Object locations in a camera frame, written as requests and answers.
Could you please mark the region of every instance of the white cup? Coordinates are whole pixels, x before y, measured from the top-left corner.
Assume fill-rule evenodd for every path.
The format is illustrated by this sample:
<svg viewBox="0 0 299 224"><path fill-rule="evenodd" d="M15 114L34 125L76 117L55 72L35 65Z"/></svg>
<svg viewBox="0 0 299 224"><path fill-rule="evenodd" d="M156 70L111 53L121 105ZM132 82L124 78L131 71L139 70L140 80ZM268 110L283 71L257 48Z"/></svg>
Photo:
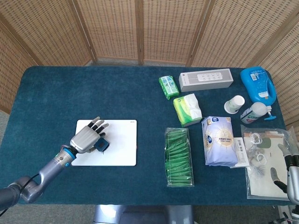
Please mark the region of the white cup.
<svg viewBox="0 0 299 224"><path fill-rule="evenodd" d="M230 114L238 113L244 103L244 98L240 95L236 95L224 104L224 110Z"/></svg>

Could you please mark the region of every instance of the tissue pack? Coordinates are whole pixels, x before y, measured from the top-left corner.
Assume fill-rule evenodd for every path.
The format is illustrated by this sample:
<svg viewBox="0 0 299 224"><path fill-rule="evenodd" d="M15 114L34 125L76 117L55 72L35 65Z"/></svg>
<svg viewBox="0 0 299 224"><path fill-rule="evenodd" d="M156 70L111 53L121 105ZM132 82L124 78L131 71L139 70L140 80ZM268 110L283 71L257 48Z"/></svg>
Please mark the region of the tissue pack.
<svg viewBox="0 0 299 224"><path fill-rule="evenodd" d="M232 167L237 164L231 118L210 116L201 123L206 165Z"/></svg>
<svg viewBox="0 0 299 224"><path fill-rule="evenodd" d="M178 96L179 91L172 76L163 76L159 78L159 83L167 99Z"/></svg>
<svg viewBox="0 0 299 224"><path fill-rule="evenodd" d="M199 123L202 119L201 110L194 93L174 99L173 105L182 127Z"/></svg>

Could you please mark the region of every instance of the gray floor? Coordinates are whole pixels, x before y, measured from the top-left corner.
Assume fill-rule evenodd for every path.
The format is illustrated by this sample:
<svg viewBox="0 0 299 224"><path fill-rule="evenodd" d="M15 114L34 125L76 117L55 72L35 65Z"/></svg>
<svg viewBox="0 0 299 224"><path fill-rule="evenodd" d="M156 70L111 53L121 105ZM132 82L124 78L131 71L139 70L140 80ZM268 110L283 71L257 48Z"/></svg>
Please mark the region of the gray floor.
<svg viewBox="0 0 299 224"><path fill-rule="evenodd" d="M91 65L137 66L135 62L124 61L115 64L109 60ZM180 66L160 63L146 65ZM8 118L7 114L0 111L0 144ZM93 212L93 205L16 205L0 217L0 224L89 224L93 219ZM279 218L277 206L195 206L194 215L199 224L265 224Z"/></svg>

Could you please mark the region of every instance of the green package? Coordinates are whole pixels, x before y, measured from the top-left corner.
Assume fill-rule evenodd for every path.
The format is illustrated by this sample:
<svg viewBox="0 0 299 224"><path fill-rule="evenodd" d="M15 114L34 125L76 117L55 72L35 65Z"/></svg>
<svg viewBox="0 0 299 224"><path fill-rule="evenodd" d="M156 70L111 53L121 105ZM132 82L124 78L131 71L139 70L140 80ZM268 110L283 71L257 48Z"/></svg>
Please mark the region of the green package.
<svg viewBox="0 0 299 224"><path fill-rule="evenodd" d="M178 88L177 88L172 76L160 77L159 83L160 83L162 90L168 100L171 97L179 95Z"/></svg>
<svg viewBox="0 0 299 224"><path fill-rule="evenodd" d="M202 119L201 110L194 93L174 99L173 105L182 127L199 123Z"/></svg>
<svg viewBox="0 0 299 224"><path fill-rule="evenodd" d="M167 128L165 132L167 186L194 186L188 128Z"/></svg>

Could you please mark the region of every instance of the barcode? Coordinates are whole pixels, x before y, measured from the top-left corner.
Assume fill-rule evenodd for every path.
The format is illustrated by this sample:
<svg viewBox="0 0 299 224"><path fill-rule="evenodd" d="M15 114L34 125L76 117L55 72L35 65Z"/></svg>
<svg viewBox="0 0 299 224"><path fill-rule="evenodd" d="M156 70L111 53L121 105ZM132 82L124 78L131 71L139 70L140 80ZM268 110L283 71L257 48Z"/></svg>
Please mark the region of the barcode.
<svg viewBox="0 0 299 224"><path fill-rule="evenodd" d="M241 140L238 140L238 144L239 144L239 149L240 149L240 151L243 152L243 148L242 148Z"/></svg>

